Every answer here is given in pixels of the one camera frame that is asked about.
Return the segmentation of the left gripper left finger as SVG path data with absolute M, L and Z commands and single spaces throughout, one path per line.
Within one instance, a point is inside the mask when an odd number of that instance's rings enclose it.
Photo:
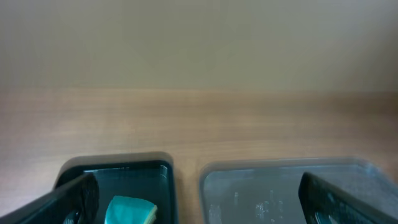
M 93 223 L 100 191 L 95 176 L 83 174 L 1 217 L 1 223 Z

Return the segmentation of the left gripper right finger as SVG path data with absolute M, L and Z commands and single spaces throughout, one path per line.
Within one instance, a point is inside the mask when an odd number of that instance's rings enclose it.
M 301 178 L 298 197 L 305 221 L 309 224 L 397 224 L 396 218 L 309 172 Z

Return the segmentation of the green yellow sponge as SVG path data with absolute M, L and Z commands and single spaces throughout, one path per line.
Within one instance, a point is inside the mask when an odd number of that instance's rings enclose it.
M 105 224 L 153 224 L 157 206 L 141 198 L 114 196 L 105 213 Z

